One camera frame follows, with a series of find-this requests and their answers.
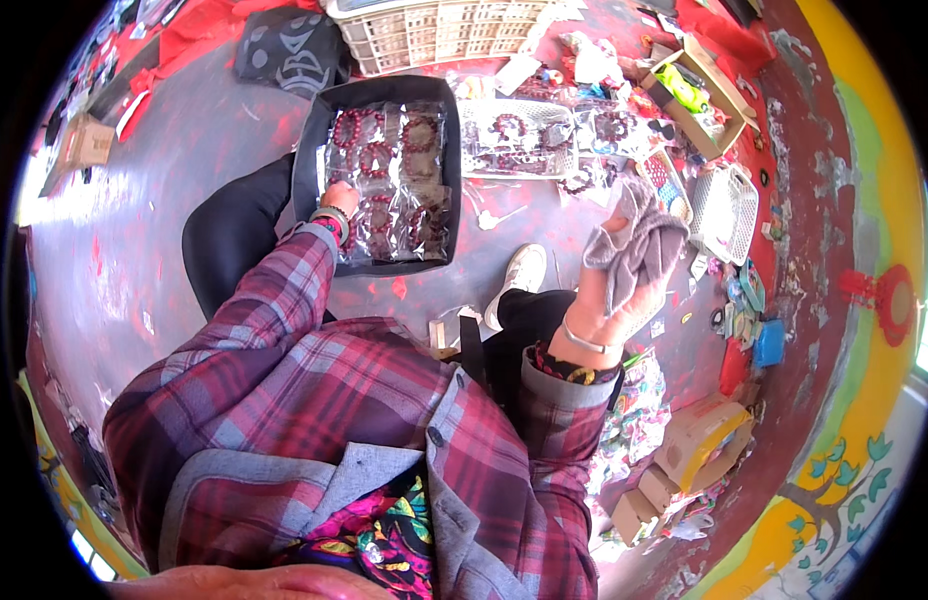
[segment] rag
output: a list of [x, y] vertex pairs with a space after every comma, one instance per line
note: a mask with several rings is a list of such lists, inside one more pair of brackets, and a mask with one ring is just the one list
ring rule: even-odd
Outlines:
[[661, 210], [654, 188], [634, 173], [623, 173], [611, 187], [619, 198], [615, 215], [627, 218], [620, 231], [598, 225], [584, 246], [583, 264], [607, 272], [604, 314], [620, 310], [641, 285], [667, 276], [690, 233], [678, 217]]

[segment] black pants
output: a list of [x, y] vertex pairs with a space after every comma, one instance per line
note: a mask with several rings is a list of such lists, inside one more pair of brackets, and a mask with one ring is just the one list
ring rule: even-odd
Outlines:
[[[244, 274], [274, 250], [274, 227], [290, 200], [290, 153], [227, 183], [194, 209], [183, 226], [183, 267], [210, 320], [238, 288]], [[530, 294], [510, 290], [497, 306], [503, 331], [483, 343], [487, 382], [507, 409], [521, 383], [521, 351], [550, 341], [575, 293]], [[325, 313], [324, 322], [334, 317]]]

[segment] white sneaker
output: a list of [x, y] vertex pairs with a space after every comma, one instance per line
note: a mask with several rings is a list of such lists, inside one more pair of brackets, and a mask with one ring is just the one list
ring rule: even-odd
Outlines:
[[504, 328], [498, 322], [498, 302], [507, 290], [523, 290], [537, 292], [544, 283], [544, 275], [548, 271], [548, 253], [540, 244], [524, 244], [511, 257], [507, 263], [507, 274], [504, 277], [504, 286], [500, 288], [487, 310], [484, 311], [484, 323], [494, 331]]

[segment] black strap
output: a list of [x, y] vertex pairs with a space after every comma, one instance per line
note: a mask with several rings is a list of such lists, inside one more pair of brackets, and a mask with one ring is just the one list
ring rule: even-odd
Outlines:
[[460, 317], [461, 322], [461, 367], [477, 384], [487, 389], [484, 374], [484, 346], [481, 342], [481, 329], [474, 317]]

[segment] green toy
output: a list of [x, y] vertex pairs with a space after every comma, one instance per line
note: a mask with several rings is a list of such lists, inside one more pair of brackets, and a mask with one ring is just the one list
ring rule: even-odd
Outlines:
[[664, 65], [654, 75], [685, 109], [691, 113], [707, 113], [707, 96], [681, 77], [673, 64]]

